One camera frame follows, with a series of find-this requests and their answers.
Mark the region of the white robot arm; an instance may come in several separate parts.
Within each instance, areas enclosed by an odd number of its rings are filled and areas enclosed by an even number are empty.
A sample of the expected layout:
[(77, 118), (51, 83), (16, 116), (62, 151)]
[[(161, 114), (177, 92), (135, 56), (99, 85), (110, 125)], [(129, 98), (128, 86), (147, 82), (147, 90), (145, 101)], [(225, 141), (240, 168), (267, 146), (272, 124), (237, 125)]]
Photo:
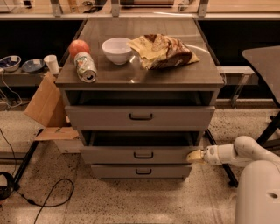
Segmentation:
[(234, 224), (280, 224), (280, 157), (250, 136), (210, 145), (186, 156), (189, 163), (243, 167)]

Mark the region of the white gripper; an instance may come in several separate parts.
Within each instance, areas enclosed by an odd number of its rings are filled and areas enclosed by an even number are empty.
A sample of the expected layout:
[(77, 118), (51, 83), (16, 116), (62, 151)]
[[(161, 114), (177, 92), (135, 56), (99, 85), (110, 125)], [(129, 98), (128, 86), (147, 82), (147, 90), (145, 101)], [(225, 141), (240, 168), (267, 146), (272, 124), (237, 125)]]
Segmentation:
[(186, 156), (188, 163), (201, 163), (204, 161), (210, 165), (222, 165), (226, 163), (227, 153), (224, 145), (210, 145), (202, 150), (194, 150)]

